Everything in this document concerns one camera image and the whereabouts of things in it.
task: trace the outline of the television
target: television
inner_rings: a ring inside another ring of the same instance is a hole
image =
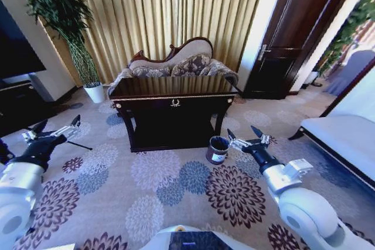
[[[46,68],[0,1],[0,79]]]

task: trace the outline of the beige curtain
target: beige curtain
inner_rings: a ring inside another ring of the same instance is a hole
[[[215,59],[237,70],[257,0],[87,0],[94,21],[86,46],[101,79],[112,82],[139,50],[162,59],[169,45],[204,36]],[[70,71],[75,70],[71,64]]]

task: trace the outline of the paper cup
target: paper cup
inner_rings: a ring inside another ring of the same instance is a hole
[[[230,142],[222,136],[214,136],[210,139],[210,145],[206,152],[207,160],[215,165],[222,164],[229,150]]]

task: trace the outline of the baseboard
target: baseboard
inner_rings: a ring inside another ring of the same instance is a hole
[[[290,95],[298,95],[298,93],[299,93],[299,91],[290,91],[288,93],[288,96],[290,96]]]
[[[67,93],[62,95],[60,98],[58,98],[56,101],[48,102],[48,104],[55,106],[55,105],[61,105],[64,102],[66,102],[71,95],[73,95],[74,92],[76,92],[79,88],[77,86],[74,86],[72,89],[70,89]]]

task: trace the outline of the console table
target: console table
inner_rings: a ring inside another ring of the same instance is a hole
[[[237,93],[222,76],[124,78],[110,99],[124,119],[131,152],[144,152],[208,146]]]

